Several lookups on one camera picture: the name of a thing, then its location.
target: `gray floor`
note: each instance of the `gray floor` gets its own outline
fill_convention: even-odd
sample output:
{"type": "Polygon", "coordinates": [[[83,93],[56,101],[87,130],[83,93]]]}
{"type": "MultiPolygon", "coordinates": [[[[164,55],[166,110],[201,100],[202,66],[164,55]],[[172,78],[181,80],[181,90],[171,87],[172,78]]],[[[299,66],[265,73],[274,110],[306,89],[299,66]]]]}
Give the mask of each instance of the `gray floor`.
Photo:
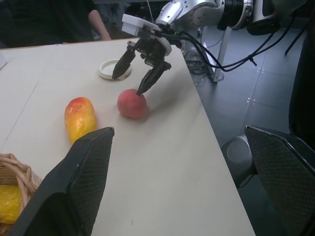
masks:
{"type": "MultiPolygon", "coordinates": [[[[269,44],[283,31],[277,32],[269,44]]],[[[242,134],[245,125],[289,132],[288,109],[304,37],[286,57],[284,52],[298,32],[291,30],[278,45],[255,57],[257,67],[247,62],[235,71],[224,73],[224,79],[217,84],[203,76],[192,76],[220,146],[242,134]]],[[[215,27],[209,29],[207,44],[214,45],[221,36],[222,31],[215,27]]],[[[233,31],[223,64],[248,56],[266,38],[251,36],[245,29],[233,31]]],[[[217,56],[219,48],[220,44],[210,51],[217,56]]],[[[190,50],[191,45],[187,44],[186,51],[190,50]]],[[[257,236],[283,234],[283,227],[258,177],[240,189],[239,194],[257,236]]]]}

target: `metal stand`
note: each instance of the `metal stand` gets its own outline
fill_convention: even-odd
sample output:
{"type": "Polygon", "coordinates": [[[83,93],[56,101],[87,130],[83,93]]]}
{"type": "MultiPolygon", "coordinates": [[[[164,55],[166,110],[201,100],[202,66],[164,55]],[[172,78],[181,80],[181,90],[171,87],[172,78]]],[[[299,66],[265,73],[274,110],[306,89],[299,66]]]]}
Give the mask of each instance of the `metal stand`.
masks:
{"type": "MultiPolygon", "coordinates": [[[[205,26],[203,28],[203,31],[202,31],[202,36],[201,36],[201,43],[202,45],[207,48],[207,44],[206,44],[206,34],[207,34],[207,31],[208,31],[208,27],[205,26]]],[[[224,56],[225,56],[225,52],[226,52],[226,48],[227,48],[227,44],[228,44],[228,41],[230,39],[230,36],[231,36],[231,32],[232,32],[232,29],[230,27],[227,27],[225,32],[224,32],[224,36],[223,36],[223,39],[222,39],[222,42],[221,42],[221,46],[220,46],[220,51],[219,51],[219,57],[218,57],[218,61],[220,62],[220,64],[223,63],[224,61],[224,56]]],[[[206,56],[206,59],[208,59],[208,62],[212,65],[217,65],[212,57],[210,55],[208,55],[207,53],[204,53],[205,56],[206,56]]],[[[219,78],[220,78],[220,73],[221,73],[221,69],[213,69],[211,67],[209,67],[209,70],[212,71],[212,74],[213,74],[213,82],[218,82],[219,81],[219,78]]]]}

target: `person's arm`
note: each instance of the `person's arm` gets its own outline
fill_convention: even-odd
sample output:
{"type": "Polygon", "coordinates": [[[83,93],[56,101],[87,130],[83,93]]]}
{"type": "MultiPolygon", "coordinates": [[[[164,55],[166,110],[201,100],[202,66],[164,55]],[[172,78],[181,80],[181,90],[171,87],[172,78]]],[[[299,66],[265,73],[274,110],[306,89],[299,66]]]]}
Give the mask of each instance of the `person's arm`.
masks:
{"type": "Polygon", "coordinates": [[[89,13],[89,22],[98,32],[102,40],[111,40],[111,37],[109,36],[109,33],[107,32],[107,29],[97,10],[94,9],[89,13]]]}

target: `person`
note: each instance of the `person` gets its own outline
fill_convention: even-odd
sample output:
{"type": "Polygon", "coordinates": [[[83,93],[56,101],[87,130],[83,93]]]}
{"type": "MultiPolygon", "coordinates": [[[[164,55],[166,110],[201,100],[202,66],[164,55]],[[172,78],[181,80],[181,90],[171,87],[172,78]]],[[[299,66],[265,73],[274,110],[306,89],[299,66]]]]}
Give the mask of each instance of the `person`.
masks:
{"type": "Polygon", "coordinates": [[[92,0],[6,0],[6,7],[0,41],[7,47],[93,41],[91,26],[111,40],[92,0]]]}

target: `white table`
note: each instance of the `white table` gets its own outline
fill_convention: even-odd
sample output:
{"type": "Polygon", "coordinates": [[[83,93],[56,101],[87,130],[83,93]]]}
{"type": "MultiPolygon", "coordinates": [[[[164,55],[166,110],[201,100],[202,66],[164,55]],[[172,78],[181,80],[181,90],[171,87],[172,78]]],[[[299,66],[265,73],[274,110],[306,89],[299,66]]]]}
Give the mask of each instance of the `white table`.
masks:
{"type": "Polygon", "coordinates": [[[138,121],[120,116],[116,101],[138,88],[150,67],[137,55],[124,81],[97,74],[125,50],[126,40],[118,40],[4,51],[9,63],[0,70],[0,94],[7,100],[0,111],[14,119],[1,120],[1,130],[13,129],[0,152],[45,177],[70,148],[64,109],[85,96],[99,127],[115,128],[94,236],[253,236],[180,50],[166,58],[172,69],[145,94],[150,115],[138,121]]]}

